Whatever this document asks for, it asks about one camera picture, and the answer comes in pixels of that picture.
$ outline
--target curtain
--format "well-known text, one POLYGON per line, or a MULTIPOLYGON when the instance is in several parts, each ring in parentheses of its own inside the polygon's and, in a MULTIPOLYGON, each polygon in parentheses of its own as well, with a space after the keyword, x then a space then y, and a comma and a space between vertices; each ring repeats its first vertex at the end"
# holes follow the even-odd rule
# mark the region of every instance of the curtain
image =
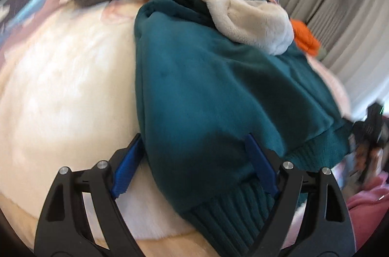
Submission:
MULTIPOLYGON (((292 18, 306 21, 322 0, 280 0, 292 18)), ((327 56, 323 64, 344 84, 352 117, 375 100, 389 112, 389 0, 325 0, 309 23, 327 56)))

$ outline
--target orange plush piece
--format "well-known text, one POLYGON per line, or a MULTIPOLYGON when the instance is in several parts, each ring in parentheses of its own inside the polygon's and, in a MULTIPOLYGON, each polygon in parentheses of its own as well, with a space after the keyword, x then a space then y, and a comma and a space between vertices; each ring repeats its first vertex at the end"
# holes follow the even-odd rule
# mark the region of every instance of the orange plush piece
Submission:
POLYGON ((299 20, 291 19, 296 45, 311 56, 317 56, 320 42, 313 36, 310 29, 299 20))

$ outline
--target metal screw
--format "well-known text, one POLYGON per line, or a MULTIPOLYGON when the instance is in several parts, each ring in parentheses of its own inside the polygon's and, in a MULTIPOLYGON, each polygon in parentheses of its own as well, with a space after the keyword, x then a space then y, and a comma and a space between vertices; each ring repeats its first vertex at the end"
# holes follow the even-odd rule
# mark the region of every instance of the metal screw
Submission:
POLYGON ((67 173, 68 173, 68 171, 69 171, 69 167, 61 167, 61 169, 60 169, 60 174, 61 175, 66 175, 67 173))
POLYGON ((97 163, 98 169, 105 169, 108 167, 108 162, 106 160, 101 160, 97 163))
POLYGON ((331 172, 331 169, 330 168, 327 168, 327 167, 324 167, 322 170, 322 173, 324 173, 325 175, 330 175, 332 172, 331 172))
POLYGON ((284 162, 283 167, 285 169, 293 169, 294 165, 291 162, 284 162))

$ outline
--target blue gripper pad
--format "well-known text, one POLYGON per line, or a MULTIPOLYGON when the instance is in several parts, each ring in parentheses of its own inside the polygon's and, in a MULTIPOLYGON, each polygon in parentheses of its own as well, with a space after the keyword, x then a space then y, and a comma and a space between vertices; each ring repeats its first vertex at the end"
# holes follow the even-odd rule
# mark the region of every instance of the blue gripper pad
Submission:
POLYGON ((135 175, 139 163, 144 156, 144 146, 141 137, 134 142, 123 161, 114 174, 114 183, 111 189, 111 194, 114 199, 127 191, 131 179, 135 175))
POLYGON ((272 197, 277 197, 280 193, 277 186, 277 172, 251 134, 245 139, 245 148, 263 189, 272 197))

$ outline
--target green fabric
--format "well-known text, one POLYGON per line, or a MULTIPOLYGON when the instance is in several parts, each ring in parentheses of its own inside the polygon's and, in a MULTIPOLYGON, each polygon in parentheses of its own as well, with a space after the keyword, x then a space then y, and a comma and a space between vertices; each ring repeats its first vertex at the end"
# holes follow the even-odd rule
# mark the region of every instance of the green fabric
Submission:
POLYGON ((248 250, 272 206, 244 138, 301 169, 332 167, 351 127, 293 43, 280 56, 236 44, 175 0, 135 20, 141 136, 159 189, 224 256, 248 250))

